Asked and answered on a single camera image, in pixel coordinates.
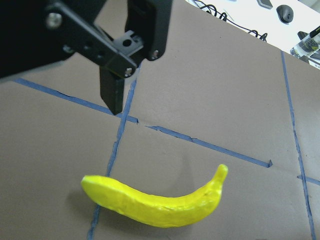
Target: cardboard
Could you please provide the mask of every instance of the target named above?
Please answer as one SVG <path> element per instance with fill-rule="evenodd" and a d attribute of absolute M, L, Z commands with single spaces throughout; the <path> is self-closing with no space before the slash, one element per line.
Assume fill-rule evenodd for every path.
<path fill-rule="evenodd" d="M 178 197 L 207 183 L 219 164 L 229 173 L 219 206 L 205 219 L 156 228 L 102 209 L 94 239 L 309 239 L 301 180 L 281 166 L 265 168 L 128 122 L 111 177 L 148 194 Z"/>
<path fill-rule="evenodd" d="M 305 174 L 320 180 L 319 71 L 291 56 L 285 62 Z"/>
<path fill-rule="evenodd" d="M 119 118 L 15 82 L 0 85 L 0 239 L 84 239 Z"/>
<path fill-rule="evenodd" d="M 298 171 L 289 113 L 279 49 L 174 2 L 167 51 L 143 62 L 132 116 Z"/>

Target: blue painter's tape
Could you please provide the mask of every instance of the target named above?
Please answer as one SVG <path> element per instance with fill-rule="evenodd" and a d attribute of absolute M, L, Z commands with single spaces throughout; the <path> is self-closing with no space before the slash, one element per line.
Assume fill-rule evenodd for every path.
<path fill-rule="evenodd" d="M 218 151 L 220 153 L 227 154 L 227 155 L 236 157 L 238 159 L 242 159 L 242 160 L 248 161 L 248 162 L 253 163 L 253 164 L 257 164 L 257 165 L 265 167 L 265 168 L 270 168 L 273 165 L 271 160 L 270 160 L 270 162 L 264 162 L 264 161 L 252 158 L 250 156 L 246 156 L 246 155 L 243 155 L 241 153 L 238 153 L 238 152 L 235 152 L 235 151 L 231 151 L 231 150 L 223 148 L 221 146 L 217 146 L 217 145 L 208 143 L 206 141 L 202 141 L 200 139 L 192 138 L 192 137 L 190 137 L 188 135 L 185 135 L 185 134 L 182 134 L 182 133 L 179 133 L 179 132 L 176 132 L 176 131 L 172 131 L 172 130 L 164 128 L 162 126 L 146 126 L 146 127 L 150 128 L 150 129 L 153 129 L 153 130 L 156 130 L 156 131 L 160 131 L 160 132 L 162 132 L 164 134 L 168 134 L 168 135 L 174 136 L 174 137 L 179 138 L 179 139 L 186 140 L 186 141 L 194 143 L 194 144 L 201 145 L 203 147 Z"/>
<path fill-rule="evenodd" d="M 302 180 L 302 176 L 301 176 L 301 175 L 296 176 L 296 177 L 297 177 L 298 179 L 301 179 L 301 180 Z M 320 181 L 317 180 L 317 179 L 314 179 L 314 178 L 312 178 L 312 177 L 306 176 L 306 177 L 305 177 L 305 180 L 306 180 L 307 182 L 309 182 L 309 183 L 316 184 L 316 185 L 319 185 L 319 186 L 320 186 Z"/>
<path fill-rule="evenodd" d="M 99 214 L 100 214 L 100 206 L 97 204 L 95 206 L 94 212 L 93 212 L 93 220 L 91 222 L 91 227 L 87 233 L 86 239 L 92 240 L 94 239 L 94 231 L 96 229 L 96 226 L 98 224 Z"/>
<path fill-rule="evenodd" d="M 131 107 L 131 102 L 132 102 L 132 99 L 133 99 L 134 94 L 135 94 L 136 84 L 137 84 L 137 80 L 134 80 L 131 83 L 131 87 L 130 87 L 130 90 L 128 92 L 128 96 L 126 98 L 125 106 L 124 106 L 124 109 L 123 109 L 123 114 L 122 114 L 122 117 L 121 117 L 121 121 L 120 121 L 120 125 L 119 125 L 119 128 L 118 128 L 118 132 L 117 132 L 117 135 L 116 135 L 116 142 L 114 142 L 114 144 L 113 144 L 112 154 L 111 154 L 111 157 L 110 157 L 110 160 L 109 160 L 109 163 L 108 163 L 108 167 L 107 167 L 107 171 L 106 171 L 106 176 L 107 177 L 110 176 L 112 167 L 113 167 L 113 165 L 115 163 L 115 160 L 117 158 L 119 144 L 120 144 L 122 135 L 123 135 L 123 133 L 125 131 L 127 117 L 129 115 L 129 111 L 130 111 L 130 107 Z"/>
<path fill-rule="evenodd" d="M 130 90 L 129 90 L 127 98 L 126 98 L 125 106 L 124 106 L 124 109 L 123 109 L 123 112 L 122 112 L 122 116 L 121 116 L 120 125 L 119 125 L 119 128 L 118 128 L 118 132 L 116 134 L 116 141 L 113 144 L 112 153 L 111 153 L 111 156 L 110 156 L 110 159 L 109 159 L 109 163 L 108 163 L 108 166 L 107 166 L 107 171 L 106 171 L 106 176 L 107 177 L 110 176 L 112 167 L 114 166 L 115 161 L 117 159 L 119 144 L 120 144 L 121 138 L 122 138 L 122 136 L 124 134 L 125 127 L 126 127 L 126 122 L 128 120 L 128 117 L 129 117 L 130 107 L 131 107 L 132 100 L 134 98 L 136 84 L 137 84 L 137 80 L 134 80 L 131 83 Z M 97 205 L 96 208 L 95 208 L 95 211 L 93 213 L 93 220 L 91 222 L 91 228 L 89 229 L 88 234 L 87 234 L 87 240 L 93 240 L 94 239 L 94 231 L 95 231 L 96 226 L 97 226 L 98 221 L 99 221 L 99 213 L 100 213 L 100 206 Z"/>
<path fill-rule="evenodd" d="M 66 95 L 66 94 L 59 92 L 57 90 L 54 90 L 52 88 L 40 85 L 40 84 L 32 82 L 32 81 L 25 80 L 23 78 L 16 79 L 13 82 L 15 82 L 17 84 L 24 85 L 26 87 L 29 87 L 29 88 L 32 88 L 35 90 L 38 90 L 38 91 L 41 91 L 46 94 L 56 96 L 56 97 L 64 99 L 64 100 L 68 100 L 70 102 L 85 106 L 87 108 L 97 110 L 97 111 L 105 113 L 105 114 L 113 115 L 112 112 L 109 110 L 109 108 L 107 108 L 105 106 L 100 106 L 98 104 L 83 100 L 83 99 L 75 97 L 75 96 Z M 116 115 L 116 117 L 121 118 L 122 115 L 123 115 L 123 113 L 119 113 Z M 132 123 L 138 123 L 138 119 L 133 116 L 127 116 L 127 120 Z"/>
<path fill-rule="evenodd" d="M 281 60 L 282 60 L 283 75 L 284 75 L 284 80 L 285 80 L 286 94 L 288 97 L 289 108 L 290 108 L 294 141 L 295 141 L 296 151 L 298 152 L 298 161 L 299 161 L 299 166 L 300 166 L 300 171 L 301 171 L 304 199 L 305 199 L 306 211 L 308 213 L 308 218 L 309 218 L 311 237 L 312 237 L 312 240 L 316 240 L 314 220 L 312 217 L 312 212 L 311 212 L 310 203 L 309 203 L 309 194 L 308 194 L 306 173 L 305 173 L 304 163 L 302 160 L 302 155 L 301 155 L 300 145 L 299 145 L 299 141 L 298 141 L 298 137 L 297 137 L 297 132 L 296 132 L 295 113 L 294 113 L 294 108 L 293 108 L 292 98 L 291 98 L 291 93 L 290 93 L 290 86 L 289 86 L 289 80 L 288 80 L 287 65 L 286 65 L 286 61 L 285 61 L 285 54 L 283 51 L 281 51 Z"/>

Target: blue tape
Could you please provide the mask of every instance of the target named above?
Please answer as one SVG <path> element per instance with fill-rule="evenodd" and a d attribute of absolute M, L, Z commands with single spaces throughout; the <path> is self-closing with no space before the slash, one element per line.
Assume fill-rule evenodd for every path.
<path fill-rule="evenodd" d="M 90 102 L 90 101 L 83 100 L 83 99 L 75 97 L 75 96 L 66 95 L 66 94 L 64 94 L 62 92 L 59 92 L 57 90 L 54 90 L 52 88 L 37 84 L 37 83 L 32 82 L 32 81 L 25 80 L 23 78 L 16 79 L 13 82 L 15 82 L 17 84 L 24 85 L 26 87 L 29 87 L 29 88 L 32 88 L 32 89 L 35 89 L 35 90 L 38 90 L 38 91 L 41 91 L 41 92 L 46 93 L 46 94 L 50 94 L 50 95 L 56 96 L 56 97 L 64 99 L 64 100 L 68 100 L 70 102 L 85 106 L 87 108 L 97 110 L 97 111 L 105 113 L 105 114 L 113 115 L 112 112 L 109 110 L 109 108 L 107 108 L 105 106 L 100 106 L 98 104 L 95 104 L 95 103 Z M 121 118 L 122 115 L 123 115 L 123 113 L 119 113 L 119 114 L 116 115 L 116 117 Z M 127 116 L 127 120 L 129 122 L 132 122 L 132 123 L 138 123 L 139 122 L 138 119 L 133 117 L 133 116 Z"/>
<path fill-rule="evenodd" d="M 96 229 L 96 226 L 98 224 L 98 220 L 99 220 L 99 214 L 100 214 L 100 206 L 97 204 L 95 206 L 94 212 L 93 212 L 93 219 L 91 222 L 91 228 L 89 229 L 86 239 L 88 240 L 92 240 L 94 239 L 94 231 Z"/>
<path fill-rule="evenodd" d="M 131 102 L 132 102 L 132 99 L 133 99 L 134 94 L 135 94 L 136 84 L 137 84 L 137 80 L 134 80 L 131 83 L 131 87 L 130 87 L 130 90 L 128 92 L 128 96 L 126 98 L 125 106 L 124 106 L 124 109 L 123 109 L 123 115 L 121 117 L 121 121 L 120 121 L 120 125 L 119 125 L 119 128 L 118 128 L 118 132 L 116 134 L 116 142 L 114 142 L 114 144 L 113 144 L 112 154 L 111 154 L 111 157 L 110 157 L 110 160 L 109 160 L 109 163 L 108 163 L 108 167 L 107 167 L 107 171 L 106 171 L 106 176 L 107 177 L 110 176 L 112 167 L 113 167 L 113 165 L 115 163 L 115 160 L 117 158 L 119 144 L 120 144 L 122 135 L 123 135 L 123 133 L 125 131 L 127 117 L 128 117 L 128 114 L 129 114 L 129 111 L 130 111 L 130 107 L 131 107 Z"/>
<path fill-rule="evenodd" d="M 285 54 L 284 54 L 283 51 L 281 51 L 281 60 L 282 60 L 282 68 L 283 68 L 283 74 L 284 74 L 284 80 L 285 80 L 286 94 L 287 94 L 287 97 L 288 97 L 289 108 L 290 108 L 290 115 L 291 115 L 291 122 L 292 122 L 292 128 L 293 128 L 294 141 L 295 141 L 296 151 L 298 152 L 298 161 L 299 161 L 300 172 L 301 172 L 301 179 L 302 179 L 302 185 L 303 185 L 305 205 L 306 205 L 306 210 L 307 210 L 308 218 L 309 218 L 311 237 L 312 237 L 312 240 L 316 240 L 316 232 L 315 232 L 314 220 L 313 220 L 313 217 L 312 217 L 310 203 L 309 203 L 309 194 L 308 194 L 306 173 L 305 173 L 304 163 L 303 163 L 303 160 L 302 160 L 302 155 L 301 155 L 300 145 L 299 145 L 299 141 L 298 141 L 298 137 L 297 137 L 297 132 L 296 132 L 295 113 L 294 113 L 294 108 L 293 108 L 292 98 L 291 98 L 291 93 L 290 93 L 287 65 L 286 65 L 286 61 L 285 61 Z"/>
<path fill-rule="evenodd" d="M 197 138 L 192 138 L 192 137 L 190 137 L 188 135 L 184 135 L 182 133 L 179 133 L 179 132 L 176 132 L 176 131 L 172 131 L 172 130 L 164 128 L 162 126 L 146 126 L 146 127 L 150 128 L 150 129 L 153 129 L 153 130 L 156 130 L 156 131 L 160 131 L 160 132 L 162 132 L 164 134 L 168 134 L 168 135 L 174 136 L 174 137 L 179 138 L 179 139 L 186 140 L 186 141 L 194 143 L 194 144 L 201 145 L 203 147 L 218 151 L 220 153 L 227 154 L 227 155 L 236 157 L 238 159 L 242 159 L 242 160 L 248 161 L 248 162 L 253 163 L 253 164 L 257 164 L 257 165 L 265 167 L 265 168 L 270 168 L 273 165 L 271 160 L 270 160 L 270 162 L 264 162 L 264 161 L 252 158 L 250 156 L 246 156 L 246 155 L 243 155 L 241 153 L 238 153 L 238 152 L 235 152 L 235 151 L 231 151 L 231 150 L 223 148 L 221 146 L 217 146 L 217 145 L 208 143 L 206 141 L 202 141 L 202 140 L 199 140 Z"/>
<path fill-rule="evenodd" d="M 296 177 L 297 177 L 298 179 L 301 179 L 301 180 L 302 180 L 302 176 L 301 176 L 301 175 L 296 176 Z M 307 182 L 309 182 L 309 183 L 316 184 L 316 185 L 319 185 L 319 186 L 320 186 L 320 181 L 317 180 L 317 179 L 314 179 L 314 178 L 311 178 L 311 177 L 306 176 L 306 177 L 305 177 L 305 180 L 306 180 Z"/>
<path fill-rule="evenodd" d="M 119 125 L 119 128 L 118 128 L 118 132 L 116 134 L 116 141 L 113 144 L 112 154 L 110 156 L 109 163 L 108 163 L 108 166 L 107 166 L 107 171 L 106 171 L 106 176 L 107 177 L 110 176 L 111 170 L 112 170 L 112 168 L 113 168 L 113 166 L 115 164 L 115 161 L 117 159 L 119 144 L 120 144 L 121 138 L 122 138 L 122 136 L 124 134 L 125 127 L 126 127 L 126 122 L 128 120 L 128 117 L 129 117 L 131 103 L 132 103 L 132 100 L 133 100 L 134 94 L 135 94 L 136 84 L 137 84 L 137 80 L 134 80 L 131 83 L 130 90 L 128 92 L 128 96 L 126 98 L 125 106 L 124 106 L 124 109 L 123 109 L 123 112 L 122 112 L 122 116 L 121 116 L 120 125 Z M 94 213 L 93 213 L 93 220 L 91 222 L 91 228 L 89 229 L 88 234 L 87 234 L 87 240 L 93 240 L 94 239 L 94 231 L 95 231 L 96 226 L 97 226 L 98 221 L 99 221 L 99 213 L 100 213 L 100 206 L 96 205 L 96 208 L 95 208 Z"/>

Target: bolt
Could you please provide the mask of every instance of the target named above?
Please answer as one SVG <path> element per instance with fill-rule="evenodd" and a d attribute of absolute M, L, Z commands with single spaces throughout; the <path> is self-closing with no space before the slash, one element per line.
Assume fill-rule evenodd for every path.
<path fill-rule="evenodd" d="M 131 76 L 131 73 L 132 73 L 132 68 L 129 67 L 125 70 L 124 72 L 124 76 L 127 78 L 127 77 L 130 77 Z"/>
<path fill-rule="evenodd" d="M 73 50 L 71 47 L 68 45 L 63 45 L 62 50 L 65 51 L 67 54 L 73 54 L 75 50 Z"/>
<path fill-rule="evenodd" d="M 60 13 L 50 12 L 45 19 L 45 25 L 49 30 L 58 29 L 62 24 L 62 16 Z"/>
<path fill-rule="evenodd" d="M 152 60 L 157 59 L 157 58 L 158 58 L 158 54 L 159 54 L 159 50 L 155 50 L 155 51 L 152 53 L 151 59 L 152 59 Z"/>

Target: yellow object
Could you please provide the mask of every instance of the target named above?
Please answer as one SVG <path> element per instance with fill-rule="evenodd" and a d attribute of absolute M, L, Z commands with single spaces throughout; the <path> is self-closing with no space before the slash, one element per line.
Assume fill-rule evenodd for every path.
<path fill-rule="evenodd" d="M 113 178 L 98 175 L 84 176 L 81 185 L 102 207 L 144 224 L 170 228 L 194 224 L 211 214 L 220 202 L 227 174 L 228 167 L 221 164 L 211 181 L 180 197 L 149 195 Z"/>

